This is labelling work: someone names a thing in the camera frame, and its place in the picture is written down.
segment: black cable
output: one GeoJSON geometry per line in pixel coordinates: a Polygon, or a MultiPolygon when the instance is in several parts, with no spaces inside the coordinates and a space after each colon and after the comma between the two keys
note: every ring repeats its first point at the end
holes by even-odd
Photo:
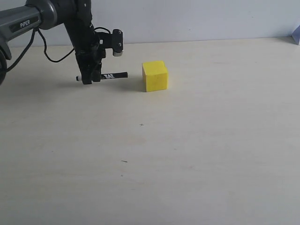
{"type": "Polygon", "coordinates": [[[112,34],[111,31],[104,27],[96,27],[94,30],[106,30],[109,34],[112,34]]]}
{"type": "Polygon", "coordinates": [[[42,40],[43,40],[43,42],[44,42],[44,47],[45,47],[45,48],[44,48],[44,54],[45,54],[46,58],[47,58],[49,61],[54,62],[54,63],[61,62],[61,61],[63,61],[65,58],[67,58],[70,54],[72,54],[72,53],[75,51],[75,49],[72,49],[67,55],[65,55],[65,56],[64,56],[63,58],[61,58],[60,60],[52,60],[52,59],[49,57],[49,55],[47,54],[47,48],[48,48],[48,46],[47,46],[46,38],[44,37],[44,35],[42,34],[42,32],[41,32],[40,29],[38,29],[37,32],[39,33],[39,35],[41,36],[41,38],[42,38],[42,40]]]}
{"type": "Polygon", "coordinates": [[[28,51],[28,49],[32,46],[32,43],[34,41],[34,36],[36,34],[37,29],[33,29],[32,34],[31,34],[31,38],[30,38],[30,42],[28,43],[28,45],[24,48],[23,52],[20,54],[20,56],[16,59],[16,61],[9,67],[7,68],[5,71],[0,71],[1,72],[5,72],[8,73],[9,71],[11,71],[13,68],[16,67],[16,65],[18,65],[18,63],[21,61],[21,59],[24,57],[24,55],[26,54],[26,52],[28,51]]]}

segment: yellow foam block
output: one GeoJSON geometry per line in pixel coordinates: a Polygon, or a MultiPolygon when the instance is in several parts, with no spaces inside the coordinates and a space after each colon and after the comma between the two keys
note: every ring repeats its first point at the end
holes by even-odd
{"type": "Polygon", "coordinates": [[[169,73],[163,61],[143,63],[142,75],[146,92],[168,89],[169,73]]]}

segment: wall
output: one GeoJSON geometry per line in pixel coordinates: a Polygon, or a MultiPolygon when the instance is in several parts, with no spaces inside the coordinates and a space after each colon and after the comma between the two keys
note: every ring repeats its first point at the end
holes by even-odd
{"type": "MultiPolygon", "coordinates": [[[[1,10],[24,0],[0,0],[1,10]]],[[[127,43],[288,36],[300,24],[298,0],[92,0],[95,26],[124,30],[127,43]]],[[[50,45],[70,44],[63,26],[50,45]]],[[[13,40],[24,46],[30,35],[13,40]]],[[[42,44],[40,38],[35,45],[42,44]]]]}

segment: yellow cube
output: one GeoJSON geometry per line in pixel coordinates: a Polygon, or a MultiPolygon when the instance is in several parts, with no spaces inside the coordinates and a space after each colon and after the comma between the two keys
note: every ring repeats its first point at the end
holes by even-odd
{"type": "Polygon", "coordinates": [[[143,63],[142,76],[146,92],[168,89],[169,73],[163,61],[143,63]]]}

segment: white tabletop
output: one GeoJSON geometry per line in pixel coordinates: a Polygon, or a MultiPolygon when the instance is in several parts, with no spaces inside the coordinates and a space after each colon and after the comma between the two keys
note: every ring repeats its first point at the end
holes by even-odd
{"type": "Polygon", "coordinates": [[[103,72],[129,79],[83,86],[73,56],[52,64],[40,47],[7,75],[0,224],[300,224],[300,48],[290,38],[108,55],[103,72]],[[169,90],[142,92],[151,60],[165,61],[169,90]]]}

